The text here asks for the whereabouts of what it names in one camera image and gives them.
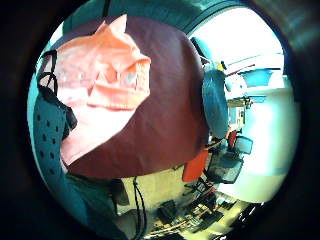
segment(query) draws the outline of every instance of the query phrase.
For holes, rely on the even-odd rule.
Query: floor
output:
[[[150,212],[156,211],[161,203],[174,200],[180,203],[188,200],[182,194],[188,191],[182,181],[183,166],[177,170],[168,169],[161,172],[140,176],[137,178],[138,187],[143,195],[146,209]],[[118,211],[124,213],[129,209],[136,208],[134,200],[133,177],[123,178],[130,205],[119,206]]]
[[[186,184],[182,181],[183,166],[177,170],[168,169],[165,171],[140,176],[137,178],[138,187],[143,195],[146,209],[152,213],[158,209],[161,203],[174,200],[176,203],[190,201],[193,195],[183,197],[182,194],[189,191],[184,187]],[[128,206],[118,206],[120,214],[135,209],[133,178],[122,179],[125,185],[130,204]],[[230,209],[219,209],[224,216],[219,222],[212,224],[208,229],[196,234],[185,231],[182,233],[187,240],[206,240],[213,235],[225,234],[232,230],[230,224],[239,216],[239,214],[249,205],[247,202],[236,201],[235,205]]]

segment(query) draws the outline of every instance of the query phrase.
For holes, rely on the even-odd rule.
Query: black strap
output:
[[[111,3],[110,0],[105,0],[103,10],[102,10],[102,17],[108,16],[110,3]]]
[[[56,75],[54,75],[52,72],[43,72],[43,73],[40,73],[38,76],[37,76],[37,81],[38,81],[38,85],[40,85],[40,80],[46,76],[50,76],[48,82],[47,82],[47,85],[46,87],[49,86],[51,80],[53,79],[53,93],[55,96],[57,96],[58,94],[58,81],[57,81],[57,77]]]
[[[57,63],[57,50],[49,50],[47,52],[44,52],[42,55],[41,55],[41,58],[45,58],[47,56],[51,56],[52,58],[52,64],[51,64],[51,71],[50,72],[54,72],[54,69],[56,67],[56,63]]]
[[[63,104],[57,98],[58,80],[57,80],[56,75],[53,73],[55,70],[56,63],[57,63],[57,51],[56,50],[47,51],[41,55],[41,58],[45,58],[47,56],[51,56],[51,58],[52,58],[51,70],[50,70],[50,72],[42,72],[37,75],[38,89],[39,89],[39,92],[41,92],[43,98],[47,102],[58,106],[60,109],[62,109],[66,112],[66,121],[67,122],[66,122],[65,129],[63,132],[63,139],[65,139],[69,135],[69,132],[77,126],[77,118],[74,115],[72,109],[69,106]],[[44,77],[47,77],[47,76],[49,76],[49,80],[48,80],[46,86],[42,86],[40,84],[40,81],[41,81],[41,79],[43,79]],[[53,80],[53,92],[48,87],[51,80]]]
[[[146,209],[145,209],[145,205],[144,205],[144,200],[143,200],[143,196],[138,188],[138,183],[137,183],[137,177],[135,177],[133,179],[133,186],[134,186],[134,200],[136,202],[136,207],[137,207],[137,217],[138,217],[138,223],[136,226],[136,234],[133,237],[132,240],[139,240],[141,239],[145,234],[146,234],[146,229],[147,229],[147,214],[146,214]],[[139,194],[140,200],[141,200],[141,204],[142,204],[142,211],[143,211],[143,227],[141,230],[141,216],[140,216],[140,207],[139,207],[139,202],[138,202],[138,197],[137,197],[137,193]]]
[[[42,78],[44,78],[44,77],[49,75],[50,77],[49,77],[49,80],[48,80],[48,83],[47,83],[47,87],[49,86],[51,80],[53,79],[54,80],[54,93],[57,96],[57,93],[58,93],[58,82],[57,82],[56,76],[54,75],[54,70],[55,70],[56,63],[57,63],[57,50],[50,50],[50,51],[44,52],[41,55],[41,58],[46,58],[48,56],[51,56],[51,59],[52,59],[51,69],[50,69],[50,73],[51,74],[44,75],[44,73],[48,73],[48,72],[43,72],[43,73],[38,75],[37,80],[38,80],[38,83],[39,83]]]
[[[112,200],[112,203],[113,203],[114,213],[118,216],[118,203],[117,203],[117,201],[116,201],[116,199],[114,198],[113,195],[111,195],[111,200]]]

